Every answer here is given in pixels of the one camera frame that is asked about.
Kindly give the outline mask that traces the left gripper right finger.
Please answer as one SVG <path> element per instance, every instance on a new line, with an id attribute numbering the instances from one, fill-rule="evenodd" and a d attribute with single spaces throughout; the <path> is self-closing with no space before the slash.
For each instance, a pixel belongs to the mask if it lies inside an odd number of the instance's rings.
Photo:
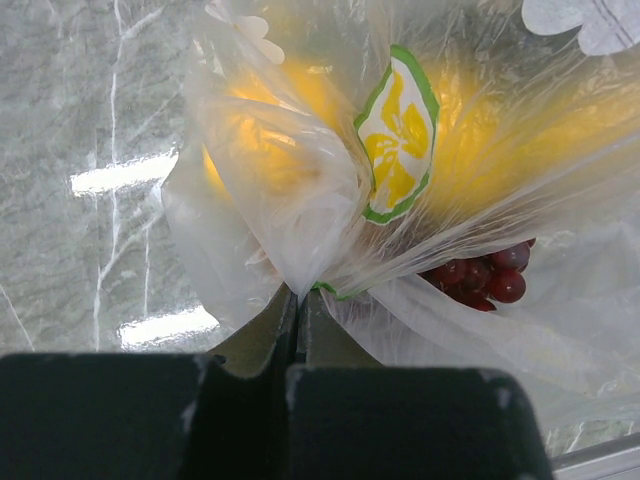
<path id="1" fill-rule="evenodd" d="M 289 479 L 548 479 L 531 403 L 487 368 L 385 367 L 310 293 L 286 376 Z"/>

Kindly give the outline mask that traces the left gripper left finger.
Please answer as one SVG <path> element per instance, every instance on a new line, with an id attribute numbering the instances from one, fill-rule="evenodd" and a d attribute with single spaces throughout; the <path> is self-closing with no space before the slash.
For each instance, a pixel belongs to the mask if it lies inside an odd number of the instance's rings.
<path id="1" fill-rule="evenodd" d="M 296 296 L 205 353 L 1 360 L 5 479 L 275 479 Z"/>

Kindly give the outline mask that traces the red grape bunch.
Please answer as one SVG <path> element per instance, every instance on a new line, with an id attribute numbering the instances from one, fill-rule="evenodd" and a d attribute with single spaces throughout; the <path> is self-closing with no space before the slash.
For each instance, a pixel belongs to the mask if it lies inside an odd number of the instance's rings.
<path id="1" fill-rule="evenodd" d="M 462 305 L 494 311 L 497 303 L 512 304 L 524 297 L 523 272 L 535 243 L 530 239 L 480 257 L 450 260 L 419 276 Z"/>

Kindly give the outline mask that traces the transparent plastic bag with fruit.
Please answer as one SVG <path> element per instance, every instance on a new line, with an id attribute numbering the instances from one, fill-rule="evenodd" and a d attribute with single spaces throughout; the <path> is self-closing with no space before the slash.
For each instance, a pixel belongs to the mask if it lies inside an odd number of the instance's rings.
<path id="1" fill-rule="evenodd" d="M 329 65 L 358 168 L 343 195 L 273 200 L 222 182 L 198 106 L 223 62 Z M 237 330 L 277 290 L 318 292 L 387 365 L 482 366 L 516 376 L 543 425 L 639 417 L 639 129 L 462 220 L 418 200 L 440 103 L 428 69 L 567 85 L 639 76 L 635 1 L 207 1 L 195 13 L 186 135 L 162 198 L 204 308 Z M 419 276 L 535 239 L 524 297 L 462 305 Z"/>

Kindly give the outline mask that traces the yellow fruit in bag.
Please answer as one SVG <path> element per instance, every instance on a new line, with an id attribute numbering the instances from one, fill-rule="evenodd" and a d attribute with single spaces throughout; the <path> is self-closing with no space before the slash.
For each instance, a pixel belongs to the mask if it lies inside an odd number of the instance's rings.
<path id="1" fill-rule="evenodd" d="M 639 129 L 639 76 L 599 73 L 537 87 L 485 82 L 472 69 L 428 69 L 440 103 L 429 186 L 418 200 L 440 220 L 465 220 Z"/>
<path id="2" fill-rule="evenodd" d="M 198 106 L 198 120 L 227 188 L 270 200 L 357 197 L 348 109 L 331 74 L 329 65 L 299 59 L 222 63 Z"/>

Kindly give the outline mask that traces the aluminium mounting rail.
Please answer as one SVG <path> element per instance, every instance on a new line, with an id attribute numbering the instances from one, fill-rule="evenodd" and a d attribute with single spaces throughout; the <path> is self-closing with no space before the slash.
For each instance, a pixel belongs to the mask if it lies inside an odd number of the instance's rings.
<path id="1" fill-rule="evenodd" d="M 640 480 L 639 434 L 558 456 L 552 466 L 559 480 Z"/>

